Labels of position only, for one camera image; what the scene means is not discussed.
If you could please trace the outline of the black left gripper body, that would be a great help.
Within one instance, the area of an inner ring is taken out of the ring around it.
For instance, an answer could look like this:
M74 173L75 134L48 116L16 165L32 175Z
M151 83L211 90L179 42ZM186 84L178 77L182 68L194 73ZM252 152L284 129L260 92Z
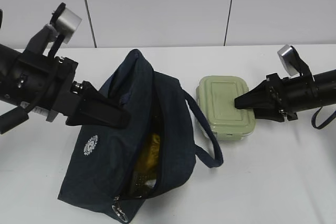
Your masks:
M15 75L20 76L15 121L27 121L34 109L47 111L48 122L63 113L65 106L61 97L70 93L77 67L78 63L69 58L20 54L15 61Z

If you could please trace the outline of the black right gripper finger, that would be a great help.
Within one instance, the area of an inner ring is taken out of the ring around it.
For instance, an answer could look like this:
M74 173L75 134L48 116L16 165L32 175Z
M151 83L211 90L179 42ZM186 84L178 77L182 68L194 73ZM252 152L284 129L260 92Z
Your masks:
M275 101L269 94L266 81L262 81L251 91L235 98L234 106L237 109L272 109Z
M277 110L254 108L253 111L256 119L270 120L275 122L285 121L284 116Z

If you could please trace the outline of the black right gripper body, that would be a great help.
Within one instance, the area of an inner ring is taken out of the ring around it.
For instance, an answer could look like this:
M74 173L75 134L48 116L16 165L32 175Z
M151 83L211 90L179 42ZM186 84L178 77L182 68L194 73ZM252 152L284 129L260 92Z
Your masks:
M269 110L279 111L285 119L297 120L297 112L315 108L315 83L311 74L281 79L273 73L266 76L266 83L275 101L275 107Z

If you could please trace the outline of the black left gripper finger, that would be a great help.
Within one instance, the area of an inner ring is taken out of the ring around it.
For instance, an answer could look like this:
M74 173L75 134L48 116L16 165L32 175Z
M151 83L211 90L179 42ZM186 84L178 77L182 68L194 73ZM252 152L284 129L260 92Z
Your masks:
M130 113L106 98L90 82L73 82L70 92L79 100L73 105L75 110L67 117L67 126L100 125L116 129L128 126Z

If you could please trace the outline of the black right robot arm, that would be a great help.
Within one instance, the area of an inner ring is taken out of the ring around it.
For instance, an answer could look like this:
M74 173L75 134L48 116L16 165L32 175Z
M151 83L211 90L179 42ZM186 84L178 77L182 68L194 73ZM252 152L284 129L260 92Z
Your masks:
M237 109L252 109L257 119L298 119L301 111L335 104L335 70L295 78L269 74L257 87L235 98Z

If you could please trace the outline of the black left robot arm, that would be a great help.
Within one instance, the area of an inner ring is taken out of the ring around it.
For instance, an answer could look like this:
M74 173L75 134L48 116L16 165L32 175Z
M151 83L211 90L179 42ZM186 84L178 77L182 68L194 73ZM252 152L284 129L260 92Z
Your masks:
M78 63L56 55L80 23L81 18L60 3L23 52L1 45L1 101L14 105L1 115L2 134L26 122L30 112L43 114L47 122L62 114L68 126L127 127L131 115L90 82L76 82Z

